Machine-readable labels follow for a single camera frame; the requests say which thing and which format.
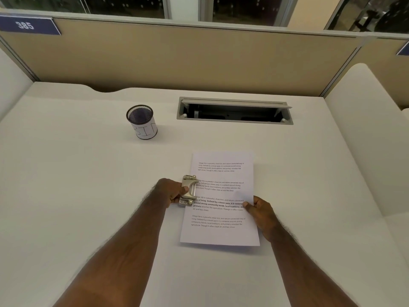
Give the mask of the black mesh cup with label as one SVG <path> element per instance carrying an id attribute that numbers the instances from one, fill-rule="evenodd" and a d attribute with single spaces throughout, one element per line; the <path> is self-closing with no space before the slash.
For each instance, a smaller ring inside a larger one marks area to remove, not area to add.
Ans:
<path id="1" fill-rule="evenodd" d="M 151 107 L 147 105 L 133 106 L 127 111 L 126 118 L 139 139 L 148 140 L 156 136 L 157 125 Z"/>

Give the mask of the white printed paper sheet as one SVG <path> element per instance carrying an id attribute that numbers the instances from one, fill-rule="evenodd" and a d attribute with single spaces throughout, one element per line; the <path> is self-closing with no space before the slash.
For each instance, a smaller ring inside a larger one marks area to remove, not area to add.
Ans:
<path id="1" fill-rule="evenodd" d="M 243 202 L 253 205 L 253 153 L 207 151 L 192 156 L 197 199 L 186 206 L 180 242 L 259 247 L 258 228 Z"/>

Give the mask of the silver metal hole punch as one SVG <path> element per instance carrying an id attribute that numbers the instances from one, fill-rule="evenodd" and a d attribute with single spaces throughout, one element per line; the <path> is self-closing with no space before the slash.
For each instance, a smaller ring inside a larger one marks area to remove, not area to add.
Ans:
<path id="1" fill-rule="evenodd" d="M 179 199 L 180 206 L 192 206 L 197 200 L 196 197 L 196 184 L 199 182 L 196 175 L 184 175 L 181 186 L 187 187 L 188 191 L 186 194 L 181 195 Z"/>

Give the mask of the window frame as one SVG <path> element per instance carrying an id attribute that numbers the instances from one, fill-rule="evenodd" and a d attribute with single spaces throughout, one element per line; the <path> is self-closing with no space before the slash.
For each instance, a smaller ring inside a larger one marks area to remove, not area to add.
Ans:
<path id="1" fill-rule="evenodd" d="M 0 0 L 0 9 L 409 35 L 409 0 Z"/>

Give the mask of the blue number sign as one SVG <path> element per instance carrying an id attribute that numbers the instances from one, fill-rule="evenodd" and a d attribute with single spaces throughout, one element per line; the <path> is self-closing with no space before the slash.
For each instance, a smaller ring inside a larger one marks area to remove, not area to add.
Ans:
<path id="1" fill-rule="evenodd" d="M 0 14 L 0 31 L 42 35 L 62 35 L 50 17 Z"/>

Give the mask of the white side divider panel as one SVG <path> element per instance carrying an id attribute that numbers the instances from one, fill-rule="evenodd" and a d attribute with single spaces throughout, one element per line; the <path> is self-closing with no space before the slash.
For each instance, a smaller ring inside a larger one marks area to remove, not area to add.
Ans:
<path id="1" fill-rule="evenodd" d="M 33 85 L 3 48 L 0 43 L 0 121 Z"/>
<path id="2" fill-rule="evenodd" d="M 381 213 L 409 212 L 409 119 L 364 63 L 325 102 Z"/>

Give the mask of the beige desk partition panel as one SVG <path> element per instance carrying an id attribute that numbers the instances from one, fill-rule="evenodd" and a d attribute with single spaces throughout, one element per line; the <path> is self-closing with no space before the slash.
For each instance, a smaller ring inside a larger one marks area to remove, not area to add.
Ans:
<path id="1" fill-rule="evenodd" d="M 364 42 L 272 27 L 57 18 L 61 35 L 0 31 L 36 80 L 318 97 Z"/>

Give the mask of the person's left hand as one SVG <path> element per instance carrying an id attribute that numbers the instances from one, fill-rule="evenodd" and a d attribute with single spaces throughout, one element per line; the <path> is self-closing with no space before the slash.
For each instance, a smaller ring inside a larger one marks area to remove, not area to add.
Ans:
<path id="1" fill-rule="evenodd" d="M 162 178 L 158 180 L 154 187 L 154 191 L 161 194 L 165 198 L 164 202 L 168 208 L 171 204 L 177 203 L 181 195 L 184 194 L 175 194 L 174 189 L 176 185 L 181 185 L 180 182 L 173 181 L 171 179 Z"/>

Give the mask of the person's right hand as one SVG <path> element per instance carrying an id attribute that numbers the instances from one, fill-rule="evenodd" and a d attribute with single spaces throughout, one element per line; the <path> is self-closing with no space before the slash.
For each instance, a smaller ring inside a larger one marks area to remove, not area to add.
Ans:
<path id="1" fill-rule="evenodd" d="M 267 241 L 273 243 L 282 228 L 273 207 L 269 202 L 258 196 L 253 197 L 252 205 L 256 207 L 256 210 L 247 210 L 247 212 L 253 217 L 257 227 L 261 230 Z"/>

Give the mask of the person's right forearm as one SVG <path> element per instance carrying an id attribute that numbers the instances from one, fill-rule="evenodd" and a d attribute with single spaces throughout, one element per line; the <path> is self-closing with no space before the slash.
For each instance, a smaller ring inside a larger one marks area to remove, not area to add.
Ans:
<path id="1" fill-rule="evenodd" d="M 269 233 L 291 307 L 358 307 L 283 227 Z"/>

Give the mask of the person's left forearm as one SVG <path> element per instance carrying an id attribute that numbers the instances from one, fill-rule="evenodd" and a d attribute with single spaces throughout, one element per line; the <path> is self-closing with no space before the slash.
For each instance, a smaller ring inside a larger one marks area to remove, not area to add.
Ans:
<path id="1" fill-rule="evenodd" d="M 87 261 L 53 307 L 139 307 L 171 200 L 153 192 Z"/>

